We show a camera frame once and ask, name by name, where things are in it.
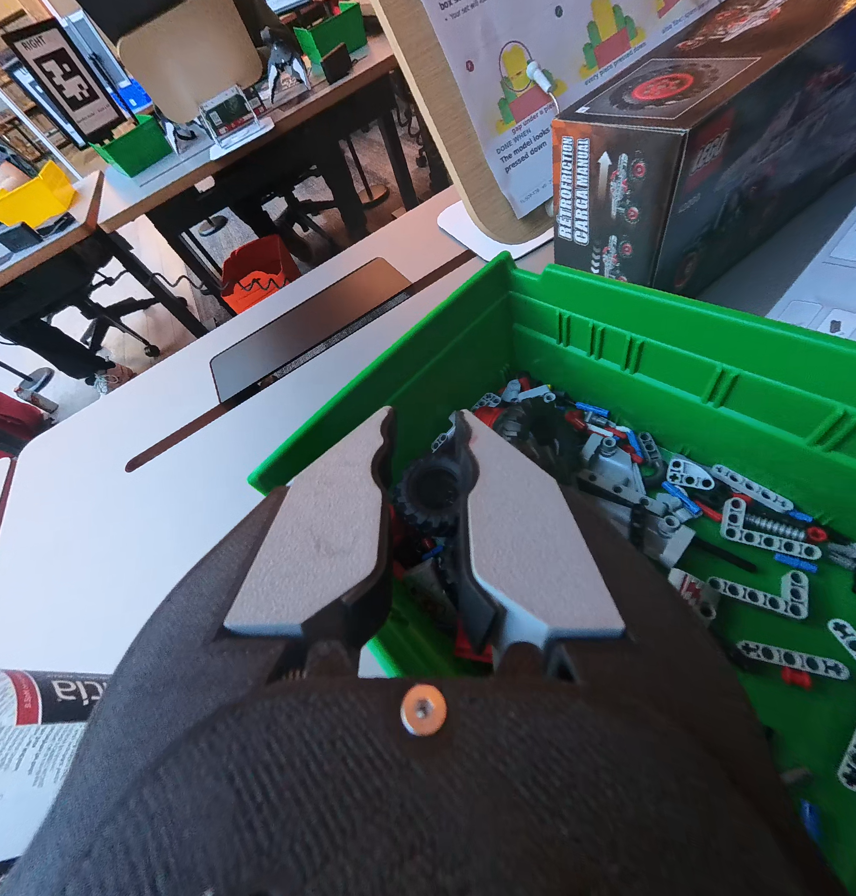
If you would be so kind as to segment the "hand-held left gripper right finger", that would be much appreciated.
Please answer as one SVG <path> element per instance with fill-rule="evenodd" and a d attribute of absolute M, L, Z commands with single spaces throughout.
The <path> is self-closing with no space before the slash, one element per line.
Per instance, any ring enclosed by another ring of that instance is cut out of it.
<path fill-rule="evenodd" d="M 476 651 L 613 640 L 625 622 L 557 480 L 468 410 L 455 415 L 456 571 Z"/>

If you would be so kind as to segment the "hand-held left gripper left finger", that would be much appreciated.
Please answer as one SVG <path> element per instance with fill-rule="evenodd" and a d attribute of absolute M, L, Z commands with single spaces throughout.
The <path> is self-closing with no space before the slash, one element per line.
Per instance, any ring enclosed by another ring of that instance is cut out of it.
<path fill-rule="evenodd" d="M 223 627 L 360 651 L 391 608 L 386 481 L 396 414 L 380 408 L 295 476 Z"/>

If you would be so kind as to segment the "pile of lego pieces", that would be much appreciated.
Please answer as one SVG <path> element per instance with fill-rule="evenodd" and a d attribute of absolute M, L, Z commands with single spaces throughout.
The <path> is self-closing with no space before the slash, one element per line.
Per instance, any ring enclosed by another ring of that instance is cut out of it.
<path fill-rule="evenodd" d="M 803 826 L 837 849 L 856 833 L 856 542 L 723 463 L 661 450 L 653 433 L 522 375 L 470 407 L 552 404 L 579 439 L 543 468 L 578 487 L 667 574 L 751 686 Z M 826 570 L 842 594 L 828 596 Z"/>

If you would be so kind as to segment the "green parts bin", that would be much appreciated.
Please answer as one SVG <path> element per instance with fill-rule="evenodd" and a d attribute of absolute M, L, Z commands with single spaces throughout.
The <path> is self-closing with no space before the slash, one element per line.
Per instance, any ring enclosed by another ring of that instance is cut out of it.
<path fill-rule="evenodd" d="M 248 478 L 285 485 L 382 405 L 398 412 L 399 476 L 449 414 L 518 375 L 609 411 L 611 428 L 648 432 L 666 457 L 721 465 L 791 500 L 828 540 L 809 615 L 792 621 L 740 600 L 720 603 L 729 644 L 761 643 L 843 662 L 847 682 L 809 690 L 755 663 L 741 679 L 774 731 L 780 769 L 813 778 L 796 800 L 820 822 L 821 851 L 856 894 L 856 343 L 550 265 L 518 269 L 504 254 L 418 322 L 302 423 Z"/>

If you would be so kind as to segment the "dark lego set box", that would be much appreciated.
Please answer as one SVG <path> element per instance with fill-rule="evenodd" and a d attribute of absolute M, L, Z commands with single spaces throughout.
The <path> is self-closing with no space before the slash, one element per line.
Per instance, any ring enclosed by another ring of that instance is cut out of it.
<path fill-rule="evenodd" d="M 722 2 L 553 120 L 554 262 L 697 297 L 856 166 L 856 1 Z"/>

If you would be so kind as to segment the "orange bin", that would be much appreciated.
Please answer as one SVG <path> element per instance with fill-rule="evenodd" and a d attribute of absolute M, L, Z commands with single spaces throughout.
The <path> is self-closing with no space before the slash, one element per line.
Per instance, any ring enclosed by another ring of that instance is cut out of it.
<path fill-rule="evenodd" d="M 298 280 L 299 267 L 284 241 L 272 234 L 232 252 L 222 269 L 221 297 L 236 314 Z"/>

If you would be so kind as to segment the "black office chair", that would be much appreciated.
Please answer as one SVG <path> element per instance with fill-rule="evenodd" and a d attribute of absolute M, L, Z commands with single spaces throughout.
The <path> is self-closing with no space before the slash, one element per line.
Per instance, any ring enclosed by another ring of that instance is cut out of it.
<path fill-rule="evenodd" d="M 57 304 L 51 303 L 49 308 L 46 308 L 45 312 L 42 314 L 41 319 L 53 325 L 52 319 L 54 316 L 64 312 L 68 308 L 74 308 L 83 318 L 89 321 L 89 325 L 81 339 L 72 339 L 80 342 L 96 353 L 103 347 L 104 339 L 108 331 L 116 329 L 120 330 L 120 332 L 125 335 L 130 336 L 137 342 L 140 342 L 147 357 L 160 357 L 161 349 L 154 343 L 148 341 L 137 331 L 132 330 L 124 321 L 129 315 L 144 312 L 149 308 L 153 308 L 153 306 L 160 304 L 160 300 L 157 297 L 129 297 L 121 299 L 109 306 L 103 306 L 93 300 L 92 295 L 96 289 L 105 285 L 112 286 L 115 283 L 116 279 L 103 277 L 98 282 L 90 282 L 84 287 L 74 289 Z"/>

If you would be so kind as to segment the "printed magazine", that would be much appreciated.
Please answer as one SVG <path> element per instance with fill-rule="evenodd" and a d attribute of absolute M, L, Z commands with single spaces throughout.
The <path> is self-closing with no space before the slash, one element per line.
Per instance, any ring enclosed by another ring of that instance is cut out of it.
<path fill-rule="evenodd" d="M 48 813 L 110 678 L 0 668 L 0 880 Z"/>

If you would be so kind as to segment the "small green bin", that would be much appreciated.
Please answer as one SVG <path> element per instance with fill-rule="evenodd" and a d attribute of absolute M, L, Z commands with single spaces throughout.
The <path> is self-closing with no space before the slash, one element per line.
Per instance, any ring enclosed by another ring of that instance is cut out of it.
<path fill-rule="evenodd" d="M 321 63 L 323 56 L 344 45 L 348 53 L 367 47 L 362 7 L 357 2 L 340 2 L 340 12 L 311 25 L 294 27 L 293 32 L 302 53 L 311 63 Z"/>
<path fill-rule="evenodd" d="M 121 174 L 135 177 L 174 153 L 164 131 L 153 116 L 140 116 L 139 123 L 105 144 L 91 147 Z"/>

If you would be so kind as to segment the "clear acrylic holder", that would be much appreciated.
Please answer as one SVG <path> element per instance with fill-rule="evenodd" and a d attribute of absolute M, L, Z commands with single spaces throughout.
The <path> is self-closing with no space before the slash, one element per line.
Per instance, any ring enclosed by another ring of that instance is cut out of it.
<path fill-rule="evenodd" d="M 203 101 L 198 118 L 214 142 L 213 159 L 257 139 L 274 124 L 254 86 L 232 86 Z"/>

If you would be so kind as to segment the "white instruction booklet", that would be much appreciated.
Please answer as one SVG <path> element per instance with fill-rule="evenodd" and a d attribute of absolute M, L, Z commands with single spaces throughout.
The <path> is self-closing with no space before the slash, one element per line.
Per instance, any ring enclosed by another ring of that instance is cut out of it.
<path fill-rule="evenodd" d="M 856 204 L 767 317 L 856 341 Z"/>

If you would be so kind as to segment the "dark wooden table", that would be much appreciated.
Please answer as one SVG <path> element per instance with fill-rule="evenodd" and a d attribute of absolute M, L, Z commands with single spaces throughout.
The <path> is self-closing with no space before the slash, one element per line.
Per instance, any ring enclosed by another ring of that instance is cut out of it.
<path fill-rule="evenodd" d="M 198 258 L 183 234 L 232 200 L 251 198 L 279 177 L 315 166 L 331 190 L 349 239 L 356 243 L 366 238 L 365 210 L 340 145 L 355 129 L 378 125 L 404 207 L 411 210 L 419 204 L 393 115 L 397 103 L 392 77 L 399 71 L 389 39 L 370 38 L 366 55 L 352 73 L 333 85 L 318 84 L 293 103 L 270 111 L 272 128 L 220 159 L 210 160 L 209 147 L 191 151 L 175 157 L 172 166 L 146 183 L 109 168 L 98 228 L 114 233 L 147 217 L 193 272 L 199 289 L 219 297 L 222 275 Z"/>

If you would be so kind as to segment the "yellow bin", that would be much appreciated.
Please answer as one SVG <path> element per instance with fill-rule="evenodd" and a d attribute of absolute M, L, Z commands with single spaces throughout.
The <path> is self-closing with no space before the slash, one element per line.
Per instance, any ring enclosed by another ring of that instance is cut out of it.
<path fill-rule="evenodd" d="M 26 184 L 10 191 L 0 187 L 0 223 L 7 227 L 25 223 L 35 230 L 66 213 L 76 197 L 67 175 L 48 161 Z"/>

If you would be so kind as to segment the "wooden board stand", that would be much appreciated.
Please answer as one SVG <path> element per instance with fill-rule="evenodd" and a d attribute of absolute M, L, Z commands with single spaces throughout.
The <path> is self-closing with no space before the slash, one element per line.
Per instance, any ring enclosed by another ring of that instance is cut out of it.
<path fill-rule="evenodd" d="M 553 239 L 544 208 L 517 218 L 491 173 L 453 71 L 419 1 L 373 2 L 381 28 L 476 230 L 505 247 Z"/>

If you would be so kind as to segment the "small grey gadget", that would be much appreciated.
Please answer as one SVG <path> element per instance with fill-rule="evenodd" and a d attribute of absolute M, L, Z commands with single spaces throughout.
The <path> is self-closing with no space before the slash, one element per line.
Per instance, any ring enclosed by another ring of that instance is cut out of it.
<path fill-rule="evenodd" d="M 266 25 L 261 30 L 260 36 L 268 50 L 267 84 L 270 102 L 275 102 L 283 73 L 291 73 L 309 91 L 310 77 L 302 60 L 300 44 L 294 33 L 284 25 L 279 27 Z"/>

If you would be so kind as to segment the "rounded beige panel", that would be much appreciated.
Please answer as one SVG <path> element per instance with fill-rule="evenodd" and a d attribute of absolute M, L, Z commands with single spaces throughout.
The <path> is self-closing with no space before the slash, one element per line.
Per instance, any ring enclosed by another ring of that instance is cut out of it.
<path fill-rule="evenodd" d="M 123 66 L 170 121 L 232 86 L 255 86 L 263 60 L 232 1 L 185 1 L 122 36 Z"/>

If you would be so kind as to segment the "white instruction poster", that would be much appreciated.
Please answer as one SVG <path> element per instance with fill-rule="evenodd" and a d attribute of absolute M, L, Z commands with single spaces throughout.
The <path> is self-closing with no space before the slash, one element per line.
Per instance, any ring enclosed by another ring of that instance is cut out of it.
<path fill-rule="evenodd" d="M 484 155 L 517 218 L 553 196 L 551 123 L 718 1 L 423 2 Z M 526 76 L 537 61 L 558 82 Z"/>

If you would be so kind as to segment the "black tag sign board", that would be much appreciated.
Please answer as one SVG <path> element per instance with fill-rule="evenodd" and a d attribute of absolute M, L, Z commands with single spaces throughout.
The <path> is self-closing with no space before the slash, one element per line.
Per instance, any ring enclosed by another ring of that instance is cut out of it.
<path fill-rule="evenodd" d="M 1 37 L 46 97 L 47 116 L 78 149 L 112 140 L 128 120 L 140 122 L 120 106 L 118 93 L 105 85 L 57 19 L 7 30 Z"/>

